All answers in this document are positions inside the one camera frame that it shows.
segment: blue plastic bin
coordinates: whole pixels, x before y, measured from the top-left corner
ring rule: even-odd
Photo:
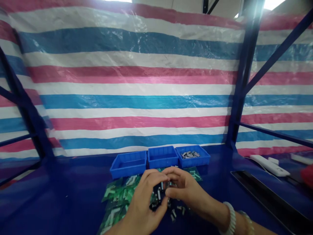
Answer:
[[[116,156],[110,172],[113,179],[141,174],[146,170],[147,151],[123,153]]]
[[[188,151],[196,151],[198,154],[200,154],[200,157],[183,159],[182,154]],[[211,156],[200,145],[177,147],[176,152],[179,156],[179,162],[182,165],[182,168],[207,165],[209,164],[211,158]]]
[[[173,146],[148,149],[149,168],[169,167],[178,164],[178,155]]]

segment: finger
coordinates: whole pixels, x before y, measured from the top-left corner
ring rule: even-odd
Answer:
[[[164,173],[164,174],[166,174],[166,175],[168,175],[168,174],[170,174],[170,173],[174,173],[174,174],[176,174],[176,175],[178,175],[178,176],[181,176],[181,175],[184,175],[184,174],[186,174],[186,173],[188,173],[188,172],[186,172],[186,171],[184,171],[184,170],[182,170],[182,169],[179,169],[178,167],[171,166],[171,167],[169,167],[169,168],[164,169],[164,170],[162,171],[162,173]]]
[[[154,216],[155,216],[155,221],[157,222],[157,224],[159,224],[163,218],[163,216],[166,213],[167,210],[167,200],[168,197],[164,197],[162,200],[161,205],[158,207],[158,209],[155,211]]]
[[[177,174],[174,174],[174,173],[169,173],[169,174],[166,174],[166,175],[172,181],[178,181],[180,179],[180,176],[177,175]]]
[[[153,188],[157,184],[164,182],[164,181],[169,181],[169,177],[161,172],[153,172],[149,174],[149,176],[145,180],[145,184],[147,187]]]
[[[141,179],[140,179],[138,185],[141,184],[142,182],[144,182],[144,180],[149,176],[149,174],[151,174],[153,172],[159,172],[159,171],[157,169],[145,170],[144,173],[141,176]]]
[[[186,192],[187,192],[186,189],[168,188],[165,191],[165,195],[169,198],[175,198],[175,199],[180,199],[180,200],[186,201],[186,199],[187,199]]]

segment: striped tarp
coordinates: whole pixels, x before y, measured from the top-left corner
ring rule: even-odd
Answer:
[[[98,0],[13,0],[0,6],[8,14],[0,21],[0,46],[53,124],[56,155],[225,142],[241,23]],[[300,20],[263,22],[252,73]],[[250,91],[244,122],[313,138],[311,41],[309,29]],[[16,137],[25,126],[7,128],[20,120],[8,104],[1,105],[0,132]],[[0,157],[32,157],[27,141],[0,148]],[[245,128],[236,146],[244,155],[306,150]]]

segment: red object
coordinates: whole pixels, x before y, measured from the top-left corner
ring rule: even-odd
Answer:
[[[307,168],[301,171],[301,177],[311,189],[313,189],[313,165],[308,166]]]

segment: bracelet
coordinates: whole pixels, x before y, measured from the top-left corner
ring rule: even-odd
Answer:
[[[234,235],[235,228],[236,228],[236,214],[235,214],[235,210],[234,210],[234,208],[232,207],[232,205],[229,202],[223,202],[223,204],[225,204],[229,208],[229,211],[230,211],[230,214],[231,214],[231,220],[229,222],[229,227],[228,227],[226,233],[221,232],[221,230],[219,230],[219,233],[221,235]]]
[[[248,235],[254,235],[254,227],[253,227],[252,220],[250,219],[250,217],[244,211],[238,211],[238,213],[240,213],[247,221]]]

